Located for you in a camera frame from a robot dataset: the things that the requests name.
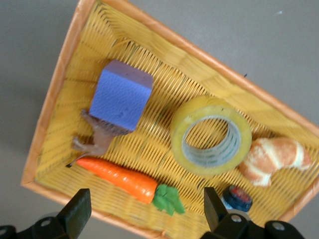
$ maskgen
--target croissant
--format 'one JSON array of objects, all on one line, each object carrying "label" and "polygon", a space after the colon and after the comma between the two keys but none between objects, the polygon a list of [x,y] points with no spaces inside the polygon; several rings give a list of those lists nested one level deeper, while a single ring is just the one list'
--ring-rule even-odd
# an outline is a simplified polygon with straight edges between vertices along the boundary
[{"label": "croissant", "polygon": [[305,148],[290,138],[260,138],[252,142],[239,171],[255,186],[271,185],[271,175],[281,168],[306,170],[311,157]]}]

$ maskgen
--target toy carrot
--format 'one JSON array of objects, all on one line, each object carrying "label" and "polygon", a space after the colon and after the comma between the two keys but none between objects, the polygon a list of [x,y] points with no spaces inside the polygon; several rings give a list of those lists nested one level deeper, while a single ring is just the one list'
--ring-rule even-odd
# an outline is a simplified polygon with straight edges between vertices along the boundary
[{"label": "toy carrot", "polygon": [[99,158],[83,157],[76,163],[104,180],[118,186],[142,203],[153,203],[158,209],[166,210],[171,216],[174,211],[183,214],[184,207],[178,191],[165,184],[158,185],[153,178]]}]

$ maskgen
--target orange carrot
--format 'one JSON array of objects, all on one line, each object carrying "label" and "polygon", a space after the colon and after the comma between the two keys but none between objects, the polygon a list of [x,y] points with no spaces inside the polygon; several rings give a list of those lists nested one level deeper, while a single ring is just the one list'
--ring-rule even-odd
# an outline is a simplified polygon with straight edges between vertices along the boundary
[{"label": "orange carrot", "polygon": [[120,187],[142,203],[151,203],[158,183],[151,177],[99,158],[83,157],[76,160],[83,168]]}]

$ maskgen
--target small round container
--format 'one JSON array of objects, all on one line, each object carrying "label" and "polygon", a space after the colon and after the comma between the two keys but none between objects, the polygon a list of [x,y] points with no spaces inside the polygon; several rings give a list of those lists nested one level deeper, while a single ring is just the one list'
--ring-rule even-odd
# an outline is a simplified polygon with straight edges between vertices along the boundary
[{"label": "small round container", "polygon": [[226,209],[237,209],[248,212],[253,205],[253,200],[243,189],[231,185],[223,192],[221,201]]}]

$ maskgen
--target basket rim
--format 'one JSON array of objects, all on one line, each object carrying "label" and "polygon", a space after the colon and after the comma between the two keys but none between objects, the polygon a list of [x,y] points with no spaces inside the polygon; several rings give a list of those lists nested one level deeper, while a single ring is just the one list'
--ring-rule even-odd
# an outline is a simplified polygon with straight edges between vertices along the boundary
[{"label": "basket rim", "polygon": [[[204,52],[198,48],[193,43],[189,42],[173,30],[169,29],[161,22],[157,21],[153,17],[149,16],[141,9],[137,8],[132,3],[127,0],[97,0],[108,4],[109,6],[115,8],[116,10],[124,13],[125,15],[137,20],[141,24],[145,25],[147,28],[155,32],[156,34],[163,37],[165,40],[171,44],[177,46],[188,54],[194,56],[207,66],[218,71],[221,75],[226,77],[228,80],[232,81],[234,84],[238,85],[242,89],[247,90],[254,96],[260,98],[264,102],[271,105],[273,108],[277,109],[283,113],[287,118],[297,122],[304,129],[309,130],[312,134],[319,137],[319,127],[301,116],[299,113],[291,109],[286,104],[282,103],[251,81],[247,80],[239,73],[235,72],[231,68],[224,65],[222,62],[218,61],[208,53]],[[23,176],[21,180],[21,185],[53,199],[59,203],[66,204],[70,197],[64,195],[56,190],[48,189],[35,182],[35,174],[37,167],[37,159],[41,151],[42,144],[46,137],[46,130],[49,126],[51,114],[53,112],[55,102],[57,100],[58,94],[62,88],[63,80],[65,79],[66,69],[71,60],[71,57],[78,45],[80,40],[81,31],[86,23],[86,20],[94,6],[95,0],[79,0],[77,7],[75,9],[74,15],[72,17],[68,32],[66,34],[65,41],[63,43],[53,76],[49,86],[49,90],[46,95],[46,99],[43,104],[43,108],[35,129],[34,137],[30,147],[27,162],[23,171]],[[319,178],[317,178],[302,194],[302,196],[295,202],[290,209],[288,209],[281,217],[280,220],[289,221],[292,219],[317,193],[319,192]],[[100,218],[103,221],[111,223],[113,225],[123,227],[133,233],[139,234],[143,237],[161,237],[161,234],[154,233],[152,230],[145,228],[137,228],[124,222],[122,219],[116,218],[112,215],[106,215],[101,212],[93,211],[92,215],[94,217]]]}]

